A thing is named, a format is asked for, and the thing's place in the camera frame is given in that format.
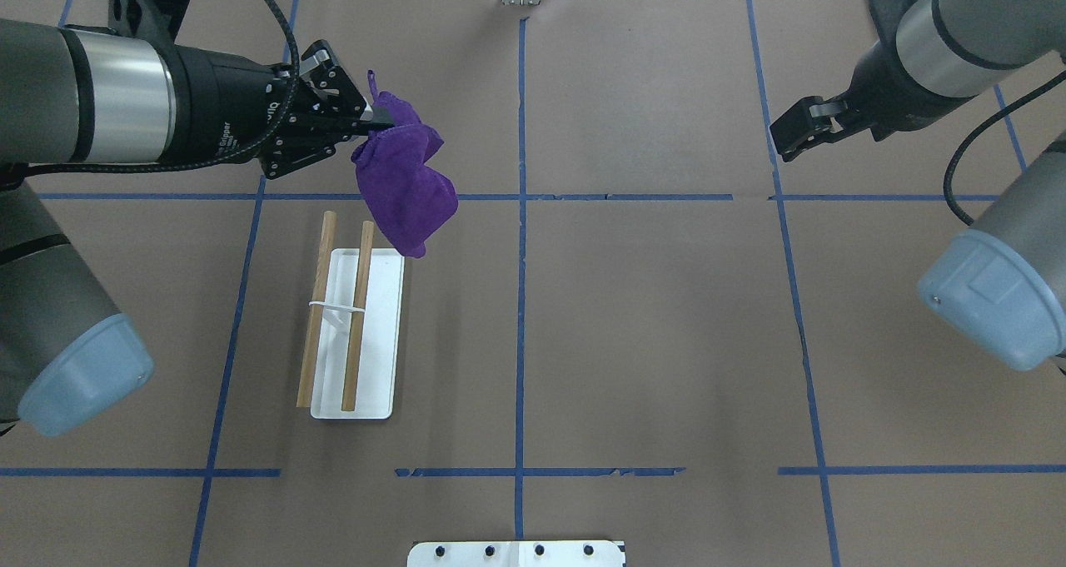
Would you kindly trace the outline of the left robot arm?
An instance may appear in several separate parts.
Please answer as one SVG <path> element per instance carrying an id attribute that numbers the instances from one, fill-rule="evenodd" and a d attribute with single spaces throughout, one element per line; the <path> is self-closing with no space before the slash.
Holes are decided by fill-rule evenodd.
<path id="1" fill-rule="evenodd" d="M 330 44 L 293 62 L 179 46 L 154 27 L 2 21 L 2 431 L 63 435 L 152 377 L 155 362 L 30 185 L 257 160 L 274 179 L 384 131 Z"/>

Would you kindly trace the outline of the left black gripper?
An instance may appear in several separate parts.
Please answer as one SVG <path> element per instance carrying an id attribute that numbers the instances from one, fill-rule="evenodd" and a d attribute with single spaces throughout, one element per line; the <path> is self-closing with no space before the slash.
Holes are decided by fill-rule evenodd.
<path id="1" fill-rule="evenodd" d="M 266 134 L 274 118 L 281 124 L 255 151 L 232 162 L 259 160 L 266 179 L 326 160 L 336 146 L 354 137 L 373 137 L 395 126 L 388 108 L 371 106 L 351 80 L 332 44 L 316 40 L 301 55 L 296 96 L 282 111 L 290 65 L 259 65 L 251 59 L 178 47 L 190 106 L 187 133 L 175 141 L 179 164 L 216 160 Z"/>

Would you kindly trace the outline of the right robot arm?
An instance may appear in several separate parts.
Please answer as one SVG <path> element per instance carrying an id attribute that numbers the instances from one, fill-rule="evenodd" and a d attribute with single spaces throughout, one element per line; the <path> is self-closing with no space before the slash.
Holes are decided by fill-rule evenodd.
<path id="1" fill-rule="evenodd" d="M 1064 58 L 1064 0 L 865 0 L 875 40 L 849 85 L 801 97 L 770 123 L 784 162 L 869 134 L 916 133 L 990 93 L 1039 60 Z M 962 232 L 918 284 L 932 312 L 997 360 L 1028 372 L 1064 359 L 1064 135 L 1017 168 L 981 211 L 957 180 L 979 139 L 1062 88 L 1064 71 L 1005 102 L 949 153 L 941 199 Z"/>

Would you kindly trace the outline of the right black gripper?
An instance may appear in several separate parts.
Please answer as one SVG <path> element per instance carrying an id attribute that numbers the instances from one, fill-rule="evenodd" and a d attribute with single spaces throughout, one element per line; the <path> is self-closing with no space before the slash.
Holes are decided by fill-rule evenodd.
<path id="1" fill-rule="evenodd" d="M 802 97 L 770 123 L 770 137 L 780 160 L 792 162 L 823 143 L 865 130 L 881 142 L 937 120 L 938 98 L 907 72 L 892 42 L 879 40 L 860 58 L 845 92 L 831 100 Z"/>

